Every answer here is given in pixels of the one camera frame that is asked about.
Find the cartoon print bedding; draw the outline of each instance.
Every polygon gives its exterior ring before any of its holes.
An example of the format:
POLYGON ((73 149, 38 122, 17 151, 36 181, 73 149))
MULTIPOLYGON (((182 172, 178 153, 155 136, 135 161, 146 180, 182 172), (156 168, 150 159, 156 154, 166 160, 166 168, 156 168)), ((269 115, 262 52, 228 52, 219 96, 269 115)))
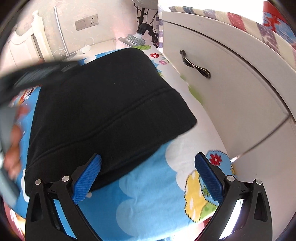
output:
MULTIPOLYGON (((198 124, 162 145, 127 175, 88 193, 87 198, 78 204, 104 241, 159 240, 210 217, 216 210, 217 203, 209 195, 194 167, 194 157, 198 152, 206 154, 211 164, 219 166, 225 175, 234 174, 231 162, 225 154, 225 147, 199 102, 201 99, 195 98, 197 90, 189 88, 155 47, 140 46, 139 49, 151 59, 159 74, 181 94, 198 124)), ((80 63, 88 63, 111 52, 113 51, 82 59, 80 63)), ((19 122, 24 130, 20 143, 23 170, 17 178, 21 195, 14 210, 24 218, 29 201, 24 192, 24 175, 30 129, 39 91, 40 87, 27 90, 13 102, 13 105, 28 105, 31 110, 19 122)), ((74 237, 57 200, 55 204, 66 232, 74 237)))

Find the blue textured pad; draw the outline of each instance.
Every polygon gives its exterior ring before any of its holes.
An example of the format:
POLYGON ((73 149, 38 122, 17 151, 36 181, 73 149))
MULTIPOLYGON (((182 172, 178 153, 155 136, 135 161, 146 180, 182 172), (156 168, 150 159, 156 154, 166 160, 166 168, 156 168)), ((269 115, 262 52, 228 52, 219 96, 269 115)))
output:
POLYGON ((72 199, 76 205, 78 202, 85 199, 92 184, 94 183, 94 180, 99 174, 101 167, 102 157, 100 155, 96 155, 74 184, 72 199))
POLYGON ((197 154, 194 164, 213 200, 221 204, 223 201, 223 186, 211 170, 209 161, 204 159, 201 154, 197 154))

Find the electrical outlet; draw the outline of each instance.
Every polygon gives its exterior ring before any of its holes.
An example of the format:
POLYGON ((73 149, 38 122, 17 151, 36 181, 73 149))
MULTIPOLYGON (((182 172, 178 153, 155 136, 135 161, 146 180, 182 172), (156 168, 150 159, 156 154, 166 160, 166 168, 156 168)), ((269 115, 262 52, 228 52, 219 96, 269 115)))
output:
POLYGON ((76 31, 89 28, 99 24, 98 15, 92 15, 75 22, 76 31))

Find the black fabric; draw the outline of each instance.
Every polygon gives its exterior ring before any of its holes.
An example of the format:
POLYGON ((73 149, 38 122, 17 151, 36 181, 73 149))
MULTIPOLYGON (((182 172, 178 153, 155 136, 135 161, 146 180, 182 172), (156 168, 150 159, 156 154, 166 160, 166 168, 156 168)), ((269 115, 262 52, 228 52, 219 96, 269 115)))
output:
POLYGON ((102 168, 91 190, 138 166, 162 144, 188 131, 196 118, 180 94, 135 48, 81 66, 76 76, 41 88, 25 173, 30 194, 44 182, 71 175, 98 153, 102 168))

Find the purple stripe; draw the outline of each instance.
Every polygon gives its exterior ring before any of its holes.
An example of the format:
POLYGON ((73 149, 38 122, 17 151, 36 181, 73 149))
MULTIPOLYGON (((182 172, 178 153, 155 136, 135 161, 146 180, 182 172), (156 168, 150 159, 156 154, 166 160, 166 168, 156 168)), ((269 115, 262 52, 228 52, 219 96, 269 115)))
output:
POLYGON ((169 7, 169 9, 170 9, 171 12, 176 12, 177 11, 175 6, 169 7))
POLYGON ((260 31, 260 34, 262 36, 263 42, 269 46, 270 48, 272 48, 274 51, 276 51, 278 54, 279 53, 279 48, 276 42, 276 37, 274 35, 274 32, 264 26, 262 26, 261 24, 257 23, 257 27, 260 31))
POLYGON ((193 11, 192 7, 185 7, 184 6, 183 10, 184 10, 185 13, 190 13, 190 14, 195 14, 196 15, 196 13, 193 11))
POLYGON ((206 10, 203 10, 203 13, 208 18, 212 18, 212 19, 218 20, 217 17, 216 17, 215 10, 208 10, 208 9, 206 9, 206 10))

